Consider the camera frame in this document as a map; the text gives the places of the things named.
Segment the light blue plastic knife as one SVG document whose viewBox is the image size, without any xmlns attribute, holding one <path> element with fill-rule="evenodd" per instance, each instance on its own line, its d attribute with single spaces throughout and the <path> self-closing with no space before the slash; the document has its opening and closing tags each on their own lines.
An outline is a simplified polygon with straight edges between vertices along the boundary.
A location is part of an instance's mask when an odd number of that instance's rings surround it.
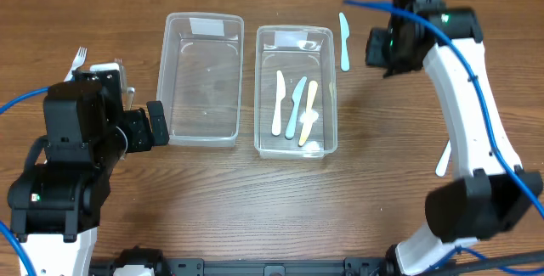
<svg viewBox="0 0 544 276">
<path fill-rule="evenodd" d="M 298 109 L 299 109 L 299 105 L 303 95 L 303 90 L 304 90 L 306 81 L 307 81 L 307 77 L 303 76 L 299 80 L 299 82 L 297 83 L 297 86 L 295 86 L 292 92 L 292 112 L 290 114 L 290 118 L 286 126 L 286 133 L 285 133 L 286 139 L 294 138 L 296 125 L 297 125 L 297 118 L 298 118 Z"/>
</svg>

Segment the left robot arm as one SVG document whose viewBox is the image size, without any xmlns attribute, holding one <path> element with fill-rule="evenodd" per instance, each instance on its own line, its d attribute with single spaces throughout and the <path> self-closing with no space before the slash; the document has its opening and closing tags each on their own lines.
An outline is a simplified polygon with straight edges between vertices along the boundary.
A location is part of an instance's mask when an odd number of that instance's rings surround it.
<svg viewBox="0 0 544 276">
<path fill-rule="evenodd" d="M 122 65 L 75 69 L 46 89 L 45 135 L 8 190 L 3 227 L 23 275 L 86 275 L 110 178 L 125 155 L 169 142 L 160 101 L 133 110 Z"/>
</svg>

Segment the yellow plastic knife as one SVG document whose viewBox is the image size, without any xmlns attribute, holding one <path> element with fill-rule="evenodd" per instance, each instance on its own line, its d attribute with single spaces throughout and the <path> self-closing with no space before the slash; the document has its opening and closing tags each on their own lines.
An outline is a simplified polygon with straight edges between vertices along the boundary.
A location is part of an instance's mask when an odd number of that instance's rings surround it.
<svg viewBox="0 0 544 276">
<path fill-rule="evenodd" d="M 299 146 L 304 146 L 306 141 L 308 140 L 308 137 L 311 133 L 311 128 L 313 126 L 313 123 L 315 121 L 314 119 L 314 112 L 313 112 L 313 104 L 315 101 L 315 96 L 317 94 L 318 89 L 318 82 L 317 81 L 311 81 L 309 83 L 309 88 L 307 92 L 307 101 L 306 101 L 306 108 L 305 108 L 305 115 L 304 115 L 304 121 L 303 121 L 303 127 L 301 131 L 301 135 L 298 141 Z"/>
</svg>

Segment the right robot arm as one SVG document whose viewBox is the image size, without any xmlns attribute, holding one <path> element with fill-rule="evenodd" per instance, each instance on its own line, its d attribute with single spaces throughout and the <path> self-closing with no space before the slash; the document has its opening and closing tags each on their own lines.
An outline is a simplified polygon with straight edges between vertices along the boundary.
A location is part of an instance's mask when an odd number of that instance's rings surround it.
<svg viewBox="0 0 544 276">
<path fill-rule="evenodd" d="M 390 20 L 371 30 L 366 64 L 383 68 L 387 76 L 428 74 L 454 166 L 453 181 L 428 194 L 425 223 L 389 248 L 378 272 L 447 272 L 456 253 L 511 230 L 530 208 L 539 208 L 543 180 L 523 168 L 502 126 L 474 11 L 448 8 L 443 0 L 391 0 L 374 9 L 389 12 Z"/>
</svg>

